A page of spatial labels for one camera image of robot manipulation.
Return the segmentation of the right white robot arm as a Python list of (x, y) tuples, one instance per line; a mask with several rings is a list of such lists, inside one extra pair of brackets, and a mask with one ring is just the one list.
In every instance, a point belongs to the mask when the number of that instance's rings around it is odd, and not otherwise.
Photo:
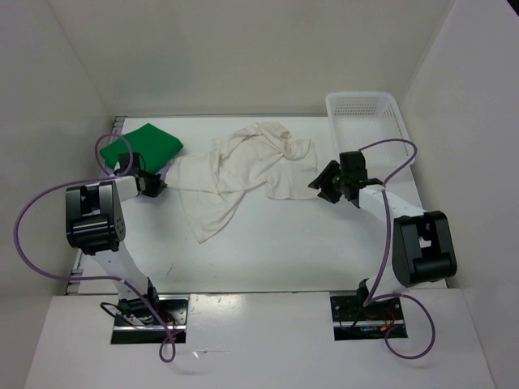
[(369, 178), (363, 162), (333, 160), (308, 187), (329, 203), (346, 199), (385, 224), (380, 268), (358, 286), (355, 305), (362, 317), (376, 317), (384, 309), (384, 300), (409, 288), (457, 273), (448, 217), (441, 211), (415, 207), (388, 190), (379, 178)]

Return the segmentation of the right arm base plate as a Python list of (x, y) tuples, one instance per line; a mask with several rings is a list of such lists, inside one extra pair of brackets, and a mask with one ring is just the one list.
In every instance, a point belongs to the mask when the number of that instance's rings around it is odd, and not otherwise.
[(407, 338), (398, 298), (363, 307), (353, 291), (329, 296), (335, 341)]

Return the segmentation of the white plastic basket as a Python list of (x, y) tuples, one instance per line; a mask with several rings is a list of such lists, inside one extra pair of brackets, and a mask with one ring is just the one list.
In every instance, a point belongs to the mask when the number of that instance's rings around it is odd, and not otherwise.
[(370, 169), (395, 169), (413, 148), (395, 98), (387, 92), (334, 92), (325, 98), (328, 122), (338, 153), (391, 139), (363, 154)]

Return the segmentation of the white t shirt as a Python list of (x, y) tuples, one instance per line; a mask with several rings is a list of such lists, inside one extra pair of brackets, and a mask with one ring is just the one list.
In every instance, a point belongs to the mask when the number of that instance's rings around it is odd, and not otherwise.
[(311, 139), (294, 137), (279, 122), (257, 122), (214, 139), (204, 155), (175, 158), (165, 183), (180, 194), (191, 231), (203, 243), (229, 223), (246, 192), (262, 187), (270, 199), (314, 199), (308, 185), (316, 175)]

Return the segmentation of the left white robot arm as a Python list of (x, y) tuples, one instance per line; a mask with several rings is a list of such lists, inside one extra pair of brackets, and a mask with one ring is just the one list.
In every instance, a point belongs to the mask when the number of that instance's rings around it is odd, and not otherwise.
[(112, 177), (66, 189), (66, 239), (101, 266), (118, 292), (126, 321), (156, 324), (162, 304), (152, 281), (135, 264), (124, 243), (122, 202), (146, 192), (139, 176)]

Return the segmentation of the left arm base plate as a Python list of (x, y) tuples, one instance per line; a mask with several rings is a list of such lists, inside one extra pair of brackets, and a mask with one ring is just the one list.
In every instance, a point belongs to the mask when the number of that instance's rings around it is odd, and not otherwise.
[[(160, 295), (157, 311), (174, 334), (176, 344), (185, 344), (187, 339), (187, 295)], [(160, 344), (166, 338), (162, 325), (150, 314), (143, 319), (124, 315), (113, 304), (106, 303), (114, 319), (110, 343), (115, 345)]]

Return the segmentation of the green t shirt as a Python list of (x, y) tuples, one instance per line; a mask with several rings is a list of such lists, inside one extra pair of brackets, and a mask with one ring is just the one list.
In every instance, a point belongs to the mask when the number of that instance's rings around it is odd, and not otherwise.
[(125, 134), (123, 138), (100, 150), (110, 169), (115, 169), (118, 157), (128, 152), (128, 143), (131, 150), (139, 154), (139, 161), (144, 162), (147, 173), (158, 173), (183, 149), (178, 138), (149, 123)]

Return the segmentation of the purple t shirt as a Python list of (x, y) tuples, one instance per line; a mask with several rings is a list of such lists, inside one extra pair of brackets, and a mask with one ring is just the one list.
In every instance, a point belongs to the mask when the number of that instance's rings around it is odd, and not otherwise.
[(164, 165), (158, 172), (157, 172), (157, 175), (160, 176), (160, 179), (164, 182), (165, 181), (165, 178), (167, 176), (167, 173), (169, 172), (169, 169), (171, 167), (171, 162), (169, 162), (168, 164)]

